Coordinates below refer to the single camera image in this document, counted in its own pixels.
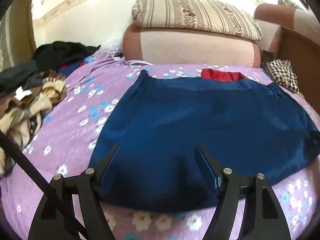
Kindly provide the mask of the blue work jacket red collar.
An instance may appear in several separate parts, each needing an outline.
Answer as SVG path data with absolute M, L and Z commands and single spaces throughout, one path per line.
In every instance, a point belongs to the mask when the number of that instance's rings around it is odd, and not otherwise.
M 203 145 L 223 166 L 276 184 L 319 155 L 317 128 L 276 83 L 155 79 L 142 71 L 108 117 L 93 151 L 95 167 L 114 145 L 99 197 L 132 209 L 175 212 L 217 204 L 195 150 Z

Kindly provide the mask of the black clothes pile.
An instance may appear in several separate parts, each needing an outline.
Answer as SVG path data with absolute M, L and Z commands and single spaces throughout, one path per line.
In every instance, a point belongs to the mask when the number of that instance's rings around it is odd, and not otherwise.
M 57 72 L 62 66 L 83 60 L 99 48 L 62 41 L 39 46 L 29 61 L 1 72 L 1 97 L 7 96 L 18 87 L 29 89 L 39 86 L 41 72 Z

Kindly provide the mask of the brown cream patterned blanket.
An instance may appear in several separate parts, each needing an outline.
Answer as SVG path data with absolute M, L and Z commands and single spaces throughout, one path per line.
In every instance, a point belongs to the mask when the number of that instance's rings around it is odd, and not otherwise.
M 42 119 L 67 93 L 65 77 L 49 71 L 34 88 L 15 91 L 1 98 L 1 132 L 23 150 L 42 125 Z

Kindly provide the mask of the purple floral bed sheet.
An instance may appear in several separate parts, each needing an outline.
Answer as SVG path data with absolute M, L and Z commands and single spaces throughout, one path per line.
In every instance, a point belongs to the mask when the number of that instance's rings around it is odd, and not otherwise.
M 199 77 L 203 65 L 132 65 L 102 52 L 66 79 L 67 96 L 44 119 L 23 149 L 50 180 L 54 174 L 80 174 L 89 163 L 102 127 L 141 70 L 153 77 Z M 274 186 L 292 238 L 297 238 L 319 210 L 319 161 Z M 5 224 L 27 239 L 42 192 L 19 166 L 1 179 Z M 201 239 L 213 209 L 177 214 L 150 213 L 103 205 L 116 239 Z

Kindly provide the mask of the black white checkered cloth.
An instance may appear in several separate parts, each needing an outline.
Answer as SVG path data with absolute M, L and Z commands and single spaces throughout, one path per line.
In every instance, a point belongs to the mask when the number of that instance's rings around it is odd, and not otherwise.
M 278 85 L 304 97 L 298 85 L 298 78 L 290 60 L 276 59 L 263 64 L 263 69 Z

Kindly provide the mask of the blue garment under pile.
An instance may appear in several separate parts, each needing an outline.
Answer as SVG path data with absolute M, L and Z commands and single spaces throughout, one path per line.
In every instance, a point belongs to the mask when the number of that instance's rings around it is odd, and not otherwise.
M 74 72 L 76 69 L 82 67 L 84 65 L 84 61 L 78 61 L 76 63 L 63 65 L 58 71 L 57 74 L 61 74 L 65 77 L 68 77 Z

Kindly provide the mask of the brown pink bed headboard cushion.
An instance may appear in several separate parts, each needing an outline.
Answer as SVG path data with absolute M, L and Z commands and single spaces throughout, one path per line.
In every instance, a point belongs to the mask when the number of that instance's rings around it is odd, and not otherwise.
M 275 59 L 290 60 L 300 92 L 319 112 L 319 22 L 310 12 L 285 5 L 261 4 L 254 19 L 263 39 L 254 47 L 255 66 L 263 62 L 263 52 Z

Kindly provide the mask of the pink brown bolster cushion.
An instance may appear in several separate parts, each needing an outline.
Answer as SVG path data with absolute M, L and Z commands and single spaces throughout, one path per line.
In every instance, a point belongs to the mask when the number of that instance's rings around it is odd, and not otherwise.
M 176 28 L 140 28 L 130 25 L 123 36 L 127 61 L 152 64 L 215 64 L 260 66 L 256 42 L 231 35 Z

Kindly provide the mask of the striped beige pillow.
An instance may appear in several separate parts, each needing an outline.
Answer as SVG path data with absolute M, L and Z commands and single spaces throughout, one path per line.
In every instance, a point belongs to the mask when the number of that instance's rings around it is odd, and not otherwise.
M 131 14 L 134 24 L 142 28 L 194 29 L 252 41 L 263 39 L 251 15 L 215 0 L 136 0 Z

